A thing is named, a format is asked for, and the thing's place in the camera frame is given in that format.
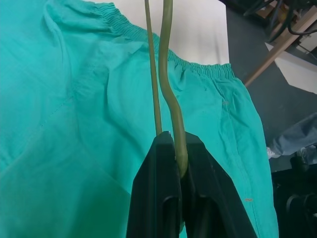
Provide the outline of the light wooden beam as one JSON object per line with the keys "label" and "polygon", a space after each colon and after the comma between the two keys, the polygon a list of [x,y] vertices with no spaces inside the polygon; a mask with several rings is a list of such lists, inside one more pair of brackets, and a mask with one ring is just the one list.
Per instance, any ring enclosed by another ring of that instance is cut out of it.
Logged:
{"label": "light wooden beam", "polygon": [[245,86],[248,87],[251,83],[257,79],[273,62],[274,60],[286,50],[297,38],[298,35],[288,33],[284,39],[276,44],[268,53],[263,63],[247,78]]}

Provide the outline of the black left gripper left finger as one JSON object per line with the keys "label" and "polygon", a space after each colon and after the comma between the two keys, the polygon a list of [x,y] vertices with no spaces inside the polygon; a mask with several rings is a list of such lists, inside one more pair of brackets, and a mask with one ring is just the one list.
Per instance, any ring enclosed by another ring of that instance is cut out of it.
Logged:
{"label": "black left gripper left finger", "polygon": [[171,134],[156,136],[132,185],[126,238],[179,238],[182,195]]}

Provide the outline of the teal green shorts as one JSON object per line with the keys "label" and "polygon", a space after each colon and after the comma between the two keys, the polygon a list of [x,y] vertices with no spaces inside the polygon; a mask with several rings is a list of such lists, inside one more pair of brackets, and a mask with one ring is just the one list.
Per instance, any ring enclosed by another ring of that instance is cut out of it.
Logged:
{"label": "teal green shorts", "polygon": [[[261,119],[229,64],[168,53],[184,117],[279,238]],[[125,238],[155,137],[146,30],[112,3],[0,0],[0,238]]]}

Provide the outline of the olive green drawstring cord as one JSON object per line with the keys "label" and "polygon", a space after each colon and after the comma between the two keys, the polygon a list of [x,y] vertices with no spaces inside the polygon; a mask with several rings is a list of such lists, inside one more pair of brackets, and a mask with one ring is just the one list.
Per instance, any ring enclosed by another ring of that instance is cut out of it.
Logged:
{"label": "olive green drawstring cord", "polygon": [[160,135],[162,133],[158,91],[158,88],[160,88],[163,97],[169,107],[171,115],[175,144],[175,160],[179,168],[180,177],[182,178],[185,176],[186,171],[188,169],[188,152],[186,146],[185,128],[181,108],[169,84],[167,70],[168,46],[172,25],[173,0],[163,0],[163,14],[158,50],[158,71],[156,71],[156,60],[149,0],[144,0],[144,2],[149,44],[156,135]]}

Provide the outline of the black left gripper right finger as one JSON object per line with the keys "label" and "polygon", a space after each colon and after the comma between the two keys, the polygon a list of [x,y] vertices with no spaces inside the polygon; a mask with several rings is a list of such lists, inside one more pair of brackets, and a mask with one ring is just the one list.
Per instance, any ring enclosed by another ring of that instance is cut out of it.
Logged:
{"label": "black left gripper right finger", "polygon": [[251,238],[251,221],[231,177],[198,136],[186,133],[186,143],[181,189],[187,238]]}

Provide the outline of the blue grey cloth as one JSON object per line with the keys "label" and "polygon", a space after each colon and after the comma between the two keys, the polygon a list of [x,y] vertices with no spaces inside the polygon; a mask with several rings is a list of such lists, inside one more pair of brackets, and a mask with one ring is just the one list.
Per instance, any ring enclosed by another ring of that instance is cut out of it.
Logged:
{"label": "blue grey cloth", "polygon": [[269,159],[294,154],[317,143],[317,112],[295,123],[276,136],[266,147]]}

